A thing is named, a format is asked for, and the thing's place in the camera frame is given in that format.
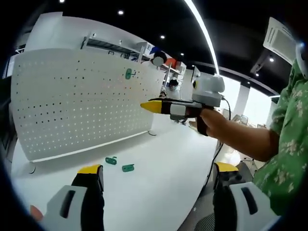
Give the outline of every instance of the orange object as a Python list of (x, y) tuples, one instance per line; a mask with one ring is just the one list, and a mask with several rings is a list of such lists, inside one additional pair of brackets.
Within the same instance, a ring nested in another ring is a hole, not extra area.
[(173, 58), (169, 58), (169, 59), (167, 59), (167, 62), (165, 62), (165, 64), (166, 64), (167, 66), (169, 66), (170, 63), (171, 63), (171, 67), (172, 67), (173, 69), (175, 69), (176, 66), (177, 66), (177, 61), (176, 61), (175, 59), (173, 59)]

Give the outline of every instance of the green floral shirt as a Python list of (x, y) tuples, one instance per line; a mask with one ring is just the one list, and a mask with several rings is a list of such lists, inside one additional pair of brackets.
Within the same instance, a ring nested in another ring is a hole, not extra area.
[(270, 129), (279, 138), (279, 152), (255, 174), (254, 183), (282, 215), (299, 187), (308, 163), (308, 81), (297, 62), (282, 90)]

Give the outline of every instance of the air conditioner unit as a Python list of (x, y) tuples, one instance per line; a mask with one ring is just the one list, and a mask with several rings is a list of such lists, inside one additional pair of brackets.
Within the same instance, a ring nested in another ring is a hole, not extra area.
[(269, 27), (263, 46), (282, 57), (291, 65), (293, 64), (296, 57), (296, 42), (288, 28), (272, 17), (269, 19)]

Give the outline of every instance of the pegboard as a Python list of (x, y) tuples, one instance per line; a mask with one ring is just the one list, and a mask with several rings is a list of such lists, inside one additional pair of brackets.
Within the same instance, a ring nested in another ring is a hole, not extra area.
[(12, 108), (28, 160), (65, 154), (146, 130), (141, 102), (159, 95), (164, 73), (119, 57), (45, 49), (16, 57)]

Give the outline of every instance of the ceiling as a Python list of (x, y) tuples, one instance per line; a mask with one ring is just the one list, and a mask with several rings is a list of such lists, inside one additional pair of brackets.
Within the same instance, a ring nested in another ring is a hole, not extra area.
[[(255, 79), (274, 91), (287, 85), (291, 66), (276, 54), (263, 47), (269, 17), (283, 22), (281, 1), (209, 1), (193, 0), (210, 34), (221, 73), (247, 84), (243, 76)], [(124, 10), (119, 16), (117, 11)], [(47, 12), (63, 11), (64, 16), (82, 17), (111, 24), (135, 34), (158, 46), (163, 51), (182, 60), (191, 68), (214, 73), (209, 48), (202, 31), (184, 0), (66, 0), (64, 4), (54, 1)], [(253, 68), (262, 61), (257, 77)], [(250, 85), (267, 95), (273, 93), (250, 81)]]

